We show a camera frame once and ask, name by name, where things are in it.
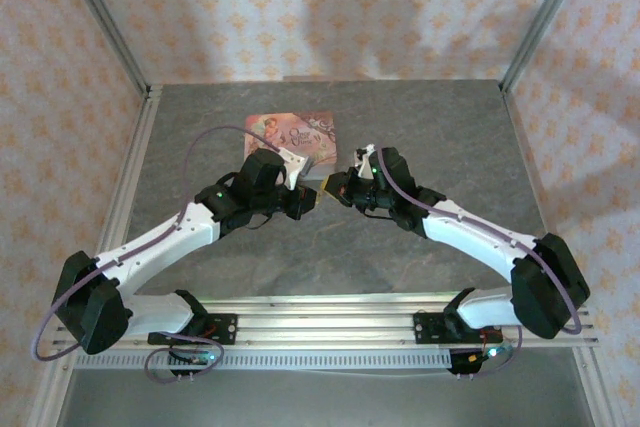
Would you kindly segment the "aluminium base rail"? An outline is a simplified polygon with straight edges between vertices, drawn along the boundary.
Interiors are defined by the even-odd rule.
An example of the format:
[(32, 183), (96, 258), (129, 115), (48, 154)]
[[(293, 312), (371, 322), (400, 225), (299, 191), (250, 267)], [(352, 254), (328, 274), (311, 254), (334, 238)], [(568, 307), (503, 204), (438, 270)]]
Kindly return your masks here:
[[(454, 298), (452, 292), (378, 293), (320, 296), (265, 296), (224, 300), (200, 300), (208, 313), (230, 313), (238, 316), (236, 348), (253, 349), (412, 349), (415, 345), (412, 316), (419, 311), (444, 312)], [(109, 347), (99, 347), (94, 354), (110, 348), (151, 348), (165, 345), (166, 338), (148, 343), (150, 332), (175, 330), (186, 314), (179, 314), (174, 294), (135, 296), (153, 301), (151, 313), (143, 320), (134, 316), (129, 322), (133, 330), (117, 337)], [(554, 339), (543, 339), (523, 327), (523, 347), (551, 348), (582, 344), (582, 335), (596, 333), (587, 307), (578, 309), (582, 330), (577, 335), (560, 331)]]

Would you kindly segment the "illustrated pink book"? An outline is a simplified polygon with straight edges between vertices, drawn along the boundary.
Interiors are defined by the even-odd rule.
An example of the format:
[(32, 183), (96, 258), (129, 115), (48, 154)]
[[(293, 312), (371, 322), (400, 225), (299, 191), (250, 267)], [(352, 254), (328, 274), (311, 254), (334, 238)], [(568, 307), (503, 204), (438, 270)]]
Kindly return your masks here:
[(335, 171), (337, 145), (331, 112), (256, 114), (246, 118), (245, 128), (276, 147), (308, 157), (311, 166), (304, 180), (323, 180)]

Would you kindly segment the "aluminium frame post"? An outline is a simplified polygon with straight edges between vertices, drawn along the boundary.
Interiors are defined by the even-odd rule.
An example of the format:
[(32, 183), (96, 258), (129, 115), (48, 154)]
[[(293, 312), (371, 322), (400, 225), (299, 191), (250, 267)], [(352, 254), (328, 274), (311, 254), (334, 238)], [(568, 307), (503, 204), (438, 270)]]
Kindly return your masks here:
[(564, 0), (543, 0), (537, 9), (508, 69), (499, 82), (499, 88), (503, 95), (507, 95), (514, 89), (563, 2)]
[(150, 90), (149, 84), (146, 82), (142, 70), (112, 17), (105, 0), (84, 0), (84, 2), (135, 90), (141, 96), (146, 97)]

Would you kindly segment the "aluminium table side rail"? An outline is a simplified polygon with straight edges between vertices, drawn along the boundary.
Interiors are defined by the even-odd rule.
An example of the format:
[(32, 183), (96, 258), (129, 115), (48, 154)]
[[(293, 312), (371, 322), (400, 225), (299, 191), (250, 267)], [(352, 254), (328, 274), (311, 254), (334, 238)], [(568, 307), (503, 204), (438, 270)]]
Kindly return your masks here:
[[(501, 83), (498, 83), (498, 87), (514, 127), (542, 224), (547, 231), (557, 233), (556, 223), (548, 218), (545, 211), (544, 188), (515, 99)], [(582, 335), (582, 340), (582, 344), (573, 346), (571, 351), (594, 427), (625, 427), (620, 403), (611, 385), (611, 376), (607, 365), (608, 357), (605, 354), (604, 344), (598, 333), (593, 334), (590, 338)]]
[[(131, 212), (153, 123), (161, 100), (163, 86), (150, 87), (136, 120), (131, 142), (124, 158), (108, 215), (99, 238), (97, 252), (110, 250), (124, 243), (129, 230)], [(70, 384), (76, 360), (76, 350), (45, 364), (44, 375), (35, 397), (27, 427), (56, 427)]]

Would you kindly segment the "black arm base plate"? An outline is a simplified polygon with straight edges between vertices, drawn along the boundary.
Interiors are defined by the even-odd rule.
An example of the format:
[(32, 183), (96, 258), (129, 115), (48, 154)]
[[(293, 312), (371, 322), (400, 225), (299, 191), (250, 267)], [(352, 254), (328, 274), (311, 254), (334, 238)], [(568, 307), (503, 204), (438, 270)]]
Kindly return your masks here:
[(238, 328), (238, 316), (230, 313), (208, 313), (204, 324), (196, 330), (198, 337), (218, 342), (221, 345), (234, 345)]
[(451, 332), (442, 312), (419, 311), (413, 314), (412, 321), (416, 344), (440, 345), (451, 342)]

